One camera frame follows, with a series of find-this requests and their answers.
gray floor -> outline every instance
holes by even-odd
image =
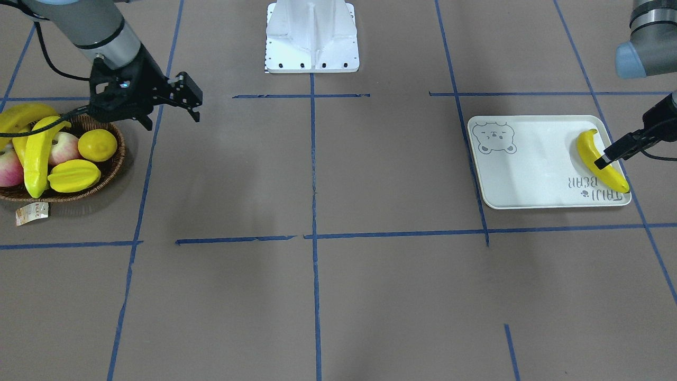
[[[498,211],[462,132],[639,128],[677,75],[615,76],[631,1],[353,0],[359,72],[314,77],[263,72],[268,3],[119,5],[202,122],[117,123],[122,175],[47,220],[0,203],[0,380],[674,380],[674,165],[628,161],[625,207]],[[0,8],[0,35],[0,108],[86,102],[28,20]]]

paper tag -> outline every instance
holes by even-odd
[[[49,217],[48,203],[32,203],[17,209],[16,226],[28,224],[33,220]]]

bear cartoon print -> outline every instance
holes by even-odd
[[[517,152],[517,147],[512,140],[515,131],[507,123],[476,123],[473,126],[473,135],[478,142],[478,151],[485,155],[494,151],[504,151],[509,154]]]

yellow banana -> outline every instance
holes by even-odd
[[[19,130],[19,132],[29,132],[30,127],[26,126],[22,129]],[[28,142],[28,136],[22,136],[20,138],[12,138],[12,145],[14,145],[14,151],[16,152],[16,156],[19,157],[19,162],[21,162],[21,165],[24,164],[24,158],[26,157],[26,142]]]
[[[597,168],[595,160],[601,157],[597,147],[594,145],[594,135],[597,134],[596,129],[589,129],[582,132],[576,139],[576,149],[578,155],[585,163],[586,167],[597,176],[599,180],[605,183],[609,188],[620,193],[630,192],[630,185],[626,178],[618,172],[614,167],[608,165],[604,169]]]
[[[42,118],[59,115],[51,106],[43,103],[21,103],[10,107],[0,114],[0,132],[15,133],[29,123]],[[0,138],[0,147],[4,147],[12,138]]]
[[[59,117],[46,117],[41,119],[33,127],[36,129],[45,127]],[[39,198],[47,189],[47,163],[51,151],[51,140],[62,128],[70,128],[70,122],[63,121],[56,126],[39,134],[31,135],[26,142],[26,155],[24,157],[24,184],[26,190],[34,199]]]

fruit basket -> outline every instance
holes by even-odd
[[[95,163],[96,166],[101,170],[101,178],[99,181],[94,184],[94,186],[75,193],[59,193],[53,189],[47,189],[39,199],[31,197],[23,184],[17,186],[8,186],[0,188],[0,199],[25,203],[38,201],[48,203],[76,201],[79,199],[84,199],[85,197],[93,195],[94,193],[102,190],[113,180],[115,175],[117,175],[117,173],[120,171],[123,161],[125,160],[125,153],[127,152],[125,139],[120,133],[120,130],[118,130],[118,128],[112,123],[100,123],[89,115],[80,115],[78,117],[74,117],[70,119],[70,122],[72,123],[71,128],[64,129],[64,131],[73,134],[78,138],[80,138],[87,131],[102,128],[113,134],[113,136],[115,136],[116,140],[118,141],[117,151],[110,159],[100,163]]]

